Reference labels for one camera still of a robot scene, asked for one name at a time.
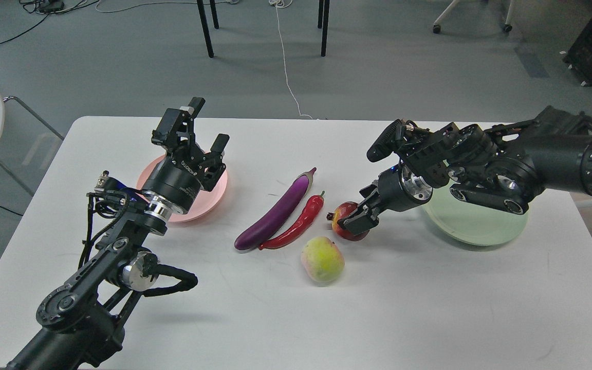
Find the chair leg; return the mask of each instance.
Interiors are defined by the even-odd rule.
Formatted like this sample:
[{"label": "chair leg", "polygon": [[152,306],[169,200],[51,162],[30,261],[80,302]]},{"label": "chair leg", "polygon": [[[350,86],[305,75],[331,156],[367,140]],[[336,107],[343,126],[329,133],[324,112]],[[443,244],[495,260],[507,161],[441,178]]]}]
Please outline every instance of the chair leg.
[{"label": "chair leg", "polygon": [[449,4],[449,6],[442,12],[442,14],[440,14],[440,16],[437,17],[437,19],[435,20],[435,22],[433,22],[434,26],[439,26],[440,23],[447,18],[447,15],[449,15],[449,12],[451,12],[452,9],[454,9],[456,7],[456,5],[458,5],[458,3],[460,3],[460,0],[453,0],[451,2],[451,4]]},{"label": "chair leg", "polygon": [[59,132],[56,131],[56,129],[54,129],[52,126],[49,125],[49,123],[47,123],[45,120],[43,120],[43,118],[40,117],[40,115],[38,115],[36,112],[34,112],[31,109],[31,107],[26,105],[26,103],[24,103],[20,98],[17,98],[17,96],[7,96],[6,98],[3,99],[4,103],[7,103],[7,101],[10,101],[10,100],[17,101],[23,108],[26,109],[27,112],[31,113],[31,115],[33,115],[35,117],[35,119],[39,120],[41,124],[44,124],[45,127],[47,127],[47,129],[52,131],[52,133],[54,133],[54,135],[56,135],[59,139],[61,139],[61,141],[63,141],[65,139],[63,137],[63,135],[59,134]]},{"label": "chair leg", "polygon": [[207,25],[207,15],[205,14],[205,5],[202,0],[197,0],[198,12],[200,13],[200,23],[202,23],[202,33],[205,35],[205,44],[207,45],[207,55],[210,58],[214,57],[214,49],[212,48],[212,39],[209,36],[209,26]]},{"label": "chair leg", "polygon": [[8,166],[6,166],[6,164],[4,164],[1,160],[0,167],[2,167],[2,169],[6,171],[6,173],[9,174],[10,177],[12,177],[12,179],[15,180],[15,182],[19,183],[19,185],[24,189],[24,191],[26,191],[30,196],[35,195],[35,192],[31,190],[29,187],[27,187],[26,184],[23,183],[20,178],[18,178],[18,176],[15,176],[15,174],[10,170],[10,168],[8,168]]},{"label": "chair leg", "polygon": [[321,56],[326,56],[326,46],[328,42],[328,13],[330,11],[330,0],[324,0],[323,28],[321,36]]},{"label": "chair leg", "polygon": [[510,19],[513,17],[513,9],[515,8],[515,0],[510,0],[510,3],[508,4],[508,12],[506,14],[506,20],[504,21],[504,24],[506,26],[510,26]]},{"label": "chair leg", "polygon": [[319,0],[319,23],[317,23],[317,28],[323,27],[323,20],[324,20],[324,0]]},{"label": "chair leg", "polygon": [[209,7],[212,9],[212,19],[214,19],[214,28],[218,30],[218,13],[216,12],[216,0],[209,0]]}]

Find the black chair leg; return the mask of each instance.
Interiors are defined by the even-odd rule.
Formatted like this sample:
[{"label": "black chair leg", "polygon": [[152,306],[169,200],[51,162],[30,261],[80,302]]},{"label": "black chair leg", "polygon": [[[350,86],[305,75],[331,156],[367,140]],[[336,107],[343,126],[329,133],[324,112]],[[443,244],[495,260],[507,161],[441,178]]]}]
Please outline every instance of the black chair leg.
[{"label": "black chair leg", "polygon": [[216,0],[209,0],[209,6],[212,9],[212,19],[214,19],[214,28],[218,30],[218,14],[216,13]]},{"label": "black chair leg", "polygon": [[330,10],[330,0],[323,0],[324,2],[324,12],[323,12],[323,28],[324,31],[321,37],[321,56],[326,56],[326,44],[328,39],[328,13]]},{"label": "black chair leg", "polygon": [[205,5],[202,0],[197,0],[198,12],[200,13],[200,23],[202,23],[202,33],[205,35],[205,44],[207,45],[207,54],[210,58],[214,57],[214,49],[212,48],[212,40],[209,36],[209,26],[207,25],[207,15],[205,14]]},{"label": "black chair leg", "polygon": [[319,0],[319,23],[317,23],[317,28],[322,27],[323,17],[324,17],[324,0]]}]

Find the red chili pepper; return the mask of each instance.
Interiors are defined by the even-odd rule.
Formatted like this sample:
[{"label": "red chili pepper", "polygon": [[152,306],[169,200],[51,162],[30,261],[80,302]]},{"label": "red chili pepper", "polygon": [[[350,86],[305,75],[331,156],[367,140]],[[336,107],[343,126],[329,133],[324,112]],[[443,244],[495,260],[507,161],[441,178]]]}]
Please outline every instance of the red chili pepper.
[{"label": "red chili pepper", "polygon": [[259,249],[277,250],[301,236],[303,232],[312,225],[312,222],[314,222],[315,218],[324,207],[324,193],[325,192],[322,192],[318,196],[311,196],[310,199],[307,200],[305,208],[303,208],[303,212],[298,216],[296,222],[294,222],[293,225],[282,234],[261,243]]}]

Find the white cable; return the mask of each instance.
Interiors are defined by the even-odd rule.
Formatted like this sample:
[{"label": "white cable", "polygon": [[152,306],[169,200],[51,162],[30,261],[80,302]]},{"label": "white cable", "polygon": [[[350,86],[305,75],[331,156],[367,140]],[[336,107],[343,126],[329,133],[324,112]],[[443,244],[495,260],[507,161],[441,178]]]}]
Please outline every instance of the white cable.
[{"label": "white cable", "polygon": [[[104,0],[99,0],[99,2],[97,3],[97,5],[95,6],[95,10],[97,10],[100,13],[115,13],[115,12],[122,12],[125,10],[130,10],[130,9],[134,9],[134,8],[138,8],[138,7],[142,7],[143,5],[156,5],[156,4],[197,4],[196,2],[152,2],[152,3],[143,3],[143,4],[136,4],[134,6],[128,7],[128,8],[123,8],[123,9],[117,9],[117,10],[100,10],[99,6],[104,2]],[[228,4],[237,4],[239,3],[240,0],[224,0],[223,2],[216,2],[216,4],[221,4],[221,3],[228,3]]]},{"label": "white cable", "polygon": [[269,5],[280,9],[285,9],[286,7],[289,7],[291,3],[293,3],[293,0],[289,0],[289,3],[287,4],[284,2],[284,0],[268,0]]},{"label": "white cable", "polygon": [[282,41],[282,32],[280,31],[280,16],[278,15],[278,9],[279,7],[276,6],[275,17],[277,18],[277,33],[280,35],[280,44],[282,45],[282,61],[285,66],[285,82],[287,82],[287,89],[289,89],[291,97],[294,98],[294,101],[296,102],[296,108],[298,108],[299,117],[310,117],[310,119],[313,119],[311,115],[304,115],[301,113],[301,104],[298,103],[298,99],[296,99],[293,91],[291,91],[291,87],[289,87],[289,76],[287,75],[287,57],[285,56],[285,43]]}]

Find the plate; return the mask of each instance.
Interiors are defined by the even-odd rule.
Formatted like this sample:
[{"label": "plate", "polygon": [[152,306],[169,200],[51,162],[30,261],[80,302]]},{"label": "plate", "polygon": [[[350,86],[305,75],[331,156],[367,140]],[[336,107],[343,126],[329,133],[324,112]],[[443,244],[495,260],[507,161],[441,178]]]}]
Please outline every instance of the plate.
[{"label": "plate", "polygon": [[[141,173],[141,176],[138,177],[138,181],[136,182],[136,188],[140,189],[147,178],[152,173],[152,170],[155,169],[155,166],[161,160],[164,159],[164,155],[158,157],[154,161],[150,162],[147,167]],[[216,186],[212,189],[211,192],[205,192],[204,190],[200,190],[198,195],[195,197],[193,204],[191,205],[191,209],[188,213],[184,215],[179,215],[178,213],[173,213],[169,222],[171,223],[185,223],[191,220],[195,220],[196,218],[200,218],[206,215],[209,211],[211,211],[216,204],[223,198],[223,193],[225,193],[225,189],[228,186],[228,170],[223,172],[223,175],[220,176]]]},{"label": "plate", "polygon": [[459,201],[449,193],[453,185],[435,189],[422,206],[429,218],[446,234],[473,246],[496,246],[515,239],[529,216],[515,215]]}]

